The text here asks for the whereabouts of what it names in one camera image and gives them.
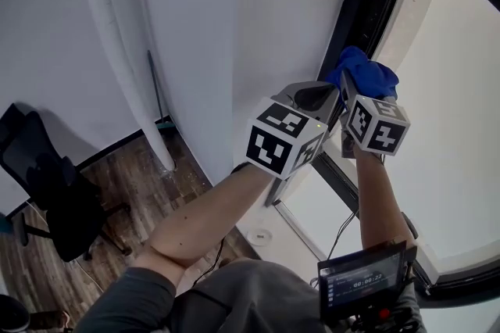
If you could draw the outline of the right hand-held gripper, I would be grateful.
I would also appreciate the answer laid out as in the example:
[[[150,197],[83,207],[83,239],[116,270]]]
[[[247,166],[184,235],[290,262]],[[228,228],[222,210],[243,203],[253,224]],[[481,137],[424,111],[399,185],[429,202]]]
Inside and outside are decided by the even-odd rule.
[[[355,145],[364,152],[394,156],[411,123],[403,107],[358,95],[349,70],[341,72],[341,98],[347,112],[342,123],[341,155],[355,158]]]

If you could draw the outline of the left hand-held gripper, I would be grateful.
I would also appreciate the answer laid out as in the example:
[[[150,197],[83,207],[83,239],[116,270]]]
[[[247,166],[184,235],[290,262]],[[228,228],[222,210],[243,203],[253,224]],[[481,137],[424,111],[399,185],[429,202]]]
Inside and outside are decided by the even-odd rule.
[[[338,97],[331,83],[305,81],[263,98],[248,119],[245,159],[278,179],[289,178],[317,155]]]

